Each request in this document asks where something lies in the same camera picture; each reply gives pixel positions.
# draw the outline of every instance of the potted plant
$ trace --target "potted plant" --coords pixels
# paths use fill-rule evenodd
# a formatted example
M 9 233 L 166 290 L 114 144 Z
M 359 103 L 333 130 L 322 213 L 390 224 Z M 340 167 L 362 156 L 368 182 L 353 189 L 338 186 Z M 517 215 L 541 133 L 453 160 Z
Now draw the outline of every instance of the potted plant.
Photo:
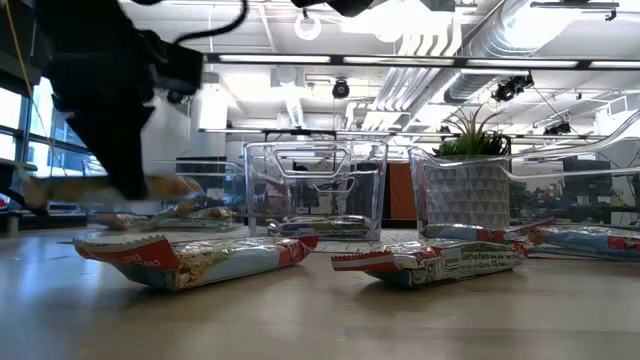
M 506 155 L 510 139 L 496 131 L 484 130 L 492 113 L 479 120 L 483 106 L 467 116 L 462 109 L 443 124 L 460 134 L 434 149 L 435 158 L 419 148 L 409 150 L 418 220 L 430 224 L 467 224 L 488 228 L 509 225 L 509 179 L 503 168 L 507 161 L 446 163 Z

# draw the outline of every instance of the ceiling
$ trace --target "ceiling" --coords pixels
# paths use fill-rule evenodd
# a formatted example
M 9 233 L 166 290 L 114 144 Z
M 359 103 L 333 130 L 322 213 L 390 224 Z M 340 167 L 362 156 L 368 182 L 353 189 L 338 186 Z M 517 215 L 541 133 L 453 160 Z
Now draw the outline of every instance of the ceiling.
M 498 2 L 476 0 L 477 11 L 461 15 L 462 36 L 469 34 Z M 123 7 L 137 27 L 152 29 L 165 40 L 173 40 L 184 32 L 223 26 L 239 12 L 239 1 L 201 1 L 202 5 L 199 5 L 198 0 L 194 0 L 188 3 L 192 5 L 170 5 L 165 1 L 165 4 L 142 7 L 124 1 Z M 287 0 L 251 2 L 247 20 L 236 31 L 185 45 L 201 52 L 233 53 L 397 54 L 400 51 L 401 40 L 389 43 L 378 40 L 373 34 L 342 32 L 341 19 L 327 7 L 310 11 L 321 18 L 321 31 L 316 39 L 303 40 L 294 30 L 300 13 Z M 533 56 L 637 58 L 640 42 L 635 34 L 640 33 L 640 12 L 621 12 L 610 22 L 604 20 L 605 15 L 606 12 L 581 14 Z M 275 119 L 278 113 L 286 112 L 285 102 L 271 89 L 273 68 L 215 65 L 207 69 L 221 75 L 235 99 L 228 114 L 234 126 L 242 126 L 243 121 L 252 119 Z M 309 89 L 301 99 L 302 109 L 307 114 L 344 116 L 349 102 L 376 97 L 387 72 L 388 68 L 383 67 L 305 67 Z M 575 109 L 571 111 L 573 126 L 588 129 L 595 108 L 619 98 L 620 91 L 640 89 L 640 74 L 630 72 L 533 71 L 532 75 L 540 94 L 529 89 L 504 106 L 504 115 L 494 124 L 496 129 L 524 133 L 532 130 L 533 123 L 570 108 Z M 332 98 L 331 89 L 336 77 L 347 79 L 351 87 L 350 99 Z M 490 91 L 491 88 L 472 103 L 488 100 Z M 412 116 L 419 124 L 425 119 L 417 118 L 418 112 L 414 110 L 412 108 Z

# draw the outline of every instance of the wooden table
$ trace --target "wooden table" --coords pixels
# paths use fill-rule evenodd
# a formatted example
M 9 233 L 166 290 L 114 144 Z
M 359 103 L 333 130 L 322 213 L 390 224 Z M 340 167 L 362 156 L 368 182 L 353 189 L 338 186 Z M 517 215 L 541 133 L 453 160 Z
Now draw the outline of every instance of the wooden table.
M 637 359 L 640 266 L 530 260 L 421 291 L 329 255 L 183 293 L 75 254 L 73 231 L 0 239 L 0 349 L 13 359 Z

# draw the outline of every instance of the black cable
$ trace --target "black cable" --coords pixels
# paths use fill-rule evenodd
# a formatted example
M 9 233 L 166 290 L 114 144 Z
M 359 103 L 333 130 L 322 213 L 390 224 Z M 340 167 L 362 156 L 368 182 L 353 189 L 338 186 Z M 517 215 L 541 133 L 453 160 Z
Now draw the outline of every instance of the black cable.
M 241 2 L 242 2 L 242 10 L 240 11 L 240 15 L 238 15 L 238 17 L 235 20 L 233 20 L 230 24 L 225 25 L 223 27 L 219 27 L 217 29 L 208 29 L 204 31 L 196 31 L 192 33 L 183 34 L 178 36 L 178 38 L 173 43 L 180 44 L 187 40 L 218 36 L 218 35 L 229 33 L 237 29 L 240 25 L 242 25 L 244 20 L 247 18 L 247 14 L 249 13 L 249 1 L 241 0 Z

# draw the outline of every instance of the table surface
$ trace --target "table surface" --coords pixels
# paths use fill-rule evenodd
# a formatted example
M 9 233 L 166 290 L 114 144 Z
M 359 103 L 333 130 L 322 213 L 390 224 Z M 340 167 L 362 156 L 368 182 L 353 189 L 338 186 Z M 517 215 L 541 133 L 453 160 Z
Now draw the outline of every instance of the table surface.
M 59 244 L 0 239 L 0 349 L 13 359 L 637 359 L 640 266 L 529 260 L 419 291 L 336 273 L 328 254 L 182 293 Z

